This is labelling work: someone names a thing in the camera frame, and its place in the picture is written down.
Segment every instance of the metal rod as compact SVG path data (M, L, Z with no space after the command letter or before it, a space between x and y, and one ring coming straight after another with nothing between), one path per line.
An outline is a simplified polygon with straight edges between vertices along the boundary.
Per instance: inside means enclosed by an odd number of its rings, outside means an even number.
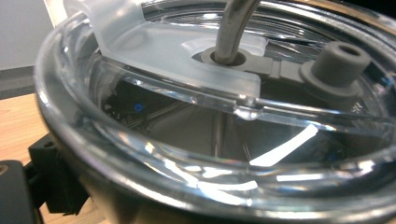
M259 3L260 0L231 0L227 3L216 40L216 63L233 63L242 33Z

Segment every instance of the gray rubber stopper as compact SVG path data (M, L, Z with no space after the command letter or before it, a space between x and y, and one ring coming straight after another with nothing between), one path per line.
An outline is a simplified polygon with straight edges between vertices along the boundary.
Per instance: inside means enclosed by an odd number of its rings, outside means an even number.
M363 49L334 41L324 47L315 62L302 65L300 76L325 101L350 100L361 94L356 80L370 61Z

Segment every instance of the clear plastic lid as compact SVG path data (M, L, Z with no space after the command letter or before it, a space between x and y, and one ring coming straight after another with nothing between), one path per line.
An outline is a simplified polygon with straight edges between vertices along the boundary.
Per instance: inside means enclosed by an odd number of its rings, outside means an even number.
M253 62L224 67L205 56L222 1L94 2L67 1L76 14L48 37L35 82L50 128L109 180L245 220L396 211L391 19L262 1L241 42ZM348 57L367 53L367 66L348 80L338 73L349 63L312 65L329 43ZM343 81L312 84L303 71L312 66ZM375 209L383 214L366 214Z

